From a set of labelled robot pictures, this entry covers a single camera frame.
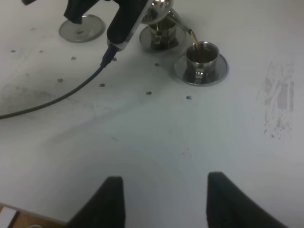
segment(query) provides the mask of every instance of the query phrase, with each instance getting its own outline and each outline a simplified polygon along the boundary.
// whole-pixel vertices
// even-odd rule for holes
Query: white surface
[[[2,114],[57,97],[97,69],[106,36],[61,39],[65,5],[1,2]],[[121,175],[128,228],[207,227],[207,174],[222,171],[277,219],[304,226],[304,1],[176,0],[174,8],[218,45],[228,77],[205,88],[173,80],[140,49],[141,26],[75,96],[0,121],[1,203],[66,222],[106,177]],[[100,2],[89,12],[109,25],[116,10]]]
[[[4,207],[0,213],[0,228],[8,228],[16,212],[16,210]]]

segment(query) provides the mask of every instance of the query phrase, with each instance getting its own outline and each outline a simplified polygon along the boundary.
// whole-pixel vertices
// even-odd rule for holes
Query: stainless steel saucer
[[[174,76],[183,82],[194,85],[194,86],[211,86],[217,84],[224,80],[228,74],[228,63],[226,59],[220,54],[215,66],[215,72],[208,78],[205,78],[201,81],[201,84],[196,84],[190,81],[187,81],[189,74],[187,68],[187,60],[185,54],[183,54],[175,63],[174,63]]]
[[[95,15],[83,15],[82,24],[65,21],[60,29],[60,36],[72,43],[84,43],[100,37],[105,31],[105,23]]]

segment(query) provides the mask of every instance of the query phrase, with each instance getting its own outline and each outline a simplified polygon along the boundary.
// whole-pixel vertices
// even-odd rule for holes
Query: metal cup
[[[199,42],[199,51],[192,44],[186,51],[187,69],[184,80],[191,84],[208,84],[216,77],[216,63],[219,49],[212,43]]]
[[[149,25],[150,34],[152,37],[151,47],[157,50],[165,50],[174,47],[176,40],[176,23],[168,18],[162,21]]]

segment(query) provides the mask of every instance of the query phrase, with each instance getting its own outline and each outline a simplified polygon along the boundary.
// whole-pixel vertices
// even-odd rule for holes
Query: dark liquid
[[[189,33],[190,33],[190,36],[192,36],[192,38],[194,39],[194,44],[195,44],[195,46],[196,46],[197,52],[199,52],[199,41],[198,41],[198,39],[196,38],[195,33],[194,33],[192,30],[190,30]]]
[[[195,55],[196,59],[198,60],[198,62],[202,62],[203,61],[202,60],[203,54],[199,49],[200,48],[199,41],[198,41],[195,33],[192,30],[190,30],[189,33],[190,33],[190,36],[194,39],[194,44],[195,44],[195,47],[196,47],[196,53],[195,53],[196,54]]]

